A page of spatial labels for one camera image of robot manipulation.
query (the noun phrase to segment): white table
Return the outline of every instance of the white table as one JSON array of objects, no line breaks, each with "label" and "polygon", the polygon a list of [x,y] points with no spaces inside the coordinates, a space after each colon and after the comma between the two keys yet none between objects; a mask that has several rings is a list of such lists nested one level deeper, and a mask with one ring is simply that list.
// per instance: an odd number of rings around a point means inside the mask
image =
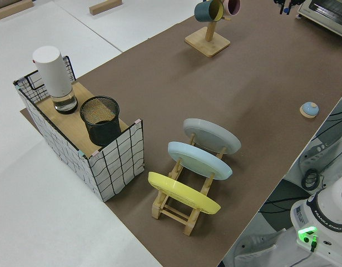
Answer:
[{"label": "white table", "polygon": [[52,1],[0,20],[0,266],[160,266],[20,114],[13,80],[43,45],[77,77],[120,51]]},{"label": "white table", "polygon": [[123,0],[122,5],[93,16],[89,7],[102,0],[54,1],[122,52],[193,16],[201,2]]}]

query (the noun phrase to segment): white grid basket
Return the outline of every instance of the white grid basket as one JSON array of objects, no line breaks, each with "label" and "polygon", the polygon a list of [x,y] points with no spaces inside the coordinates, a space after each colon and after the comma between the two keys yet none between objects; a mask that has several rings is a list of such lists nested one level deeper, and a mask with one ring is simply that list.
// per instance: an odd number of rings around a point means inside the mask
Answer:
[{"label": "white grid basket", "polygon": [[[71,81],[75,81],[70,59],[63,59]],[[36,106],[38,101],[49,96],[38,71],[14,81],[14,85],[49,146],[102,201],[118,194],[143,172],[142,120],[135,121],[116,140],[88,159]]]}]

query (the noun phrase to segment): blue mug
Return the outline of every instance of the blue mug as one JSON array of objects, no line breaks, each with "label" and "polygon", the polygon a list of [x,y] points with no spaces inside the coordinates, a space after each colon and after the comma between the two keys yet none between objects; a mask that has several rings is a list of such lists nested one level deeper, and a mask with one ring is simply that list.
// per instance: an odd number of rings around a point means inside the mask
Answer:
[{"label": "blue mug", "polygon": [[195,19],[199,22],[219,21],[224,15],[224,6],[220,0],[204,1],[194,9]]}]

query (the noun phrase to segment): wooden mug tree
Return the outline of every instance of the wooden mug tree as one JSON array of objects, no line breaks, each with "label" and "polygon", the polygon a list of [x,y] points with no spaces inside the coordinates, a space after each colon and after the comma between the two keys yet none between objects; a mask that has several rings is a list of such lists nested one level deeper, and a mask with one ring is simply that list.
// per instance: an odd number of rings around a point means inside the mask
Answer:
[{"label": "wooden mug tree", "polygon": [[[222,17],[226,21],[230,21],[229,17]],[[208,27],[192,33],[185,38],[185,42],[203,53],[207,57],[213,57],[220,51],[229,46],[230,41],[215,32],[216,22],[208,23]]]}]

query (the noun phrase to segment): yellow plate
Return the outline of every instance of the yellow plate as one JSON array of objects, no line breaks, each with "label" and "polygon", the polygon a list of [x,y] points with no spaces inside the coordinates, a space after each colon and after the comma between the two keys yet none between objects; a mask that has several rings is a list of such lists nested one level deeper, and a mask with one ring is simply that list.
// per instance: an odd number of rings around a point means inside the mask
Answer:
[{"label": "yellow plate", "polygon": [[148,182],[166,195],[207,214],[216,214],[220,205],[202,193],[155,172],[148,173]]}]

